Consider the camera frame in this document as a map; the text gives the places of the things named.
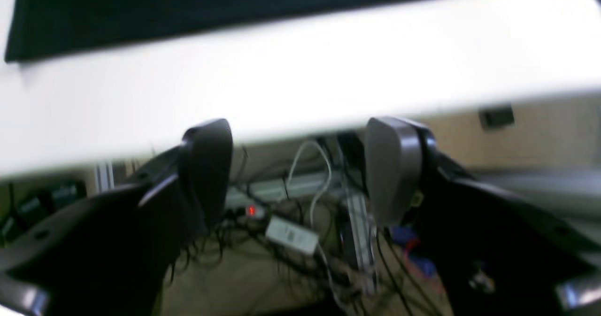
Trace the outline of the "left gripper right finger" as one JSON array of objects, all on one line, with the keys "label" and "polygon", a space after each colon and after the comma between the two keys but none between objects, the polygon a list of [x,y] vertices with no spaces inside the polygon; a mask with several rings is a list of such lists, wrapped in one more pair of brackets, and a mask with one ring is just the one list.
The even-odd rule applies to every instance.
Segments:
[{"label": "left gripper right finger", "polygon": [[414,225],[453,314],[600,314],[599,242],[474,177],[418,122],[372,117],[364,147],[375,224]]}]

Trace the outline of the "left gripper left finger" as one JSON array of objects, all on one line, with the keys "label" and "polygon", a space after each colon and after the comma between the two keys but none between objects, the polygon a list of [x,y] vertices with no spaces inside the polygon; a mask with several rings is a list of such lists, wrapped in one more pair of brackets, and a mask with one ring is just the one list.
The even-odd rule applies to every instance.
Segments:
[{"label": "left gripper left finger", "polygon": [[168,267],[222,218],[226,119],[193,126],[124,184],[54,213],[1,250],[1,311],[150,316]]}]

